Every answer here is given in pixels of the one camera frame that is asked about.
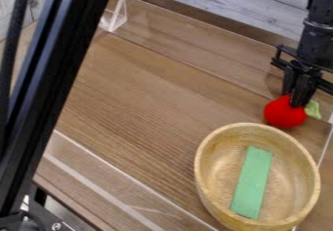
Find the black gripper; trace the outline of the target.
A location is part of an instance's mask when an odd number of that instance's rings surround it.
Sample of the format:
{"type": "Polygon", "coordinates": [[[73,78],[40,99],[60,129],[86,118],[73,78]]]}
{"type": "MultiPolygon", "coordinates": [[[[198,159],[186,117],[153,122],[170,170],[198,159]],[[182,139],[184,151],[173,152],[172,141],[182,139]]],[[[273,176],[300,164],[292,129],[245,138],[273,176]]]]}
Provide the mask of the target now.
{"type": "Polygon", "coordinates": [[[333,0],[308,0],[308,15],[298,46],[276,47],[270,63],[284,71],[282,95],[292,94],[290,106],[305,106],[317,89],[333,95],[333,0]]]}

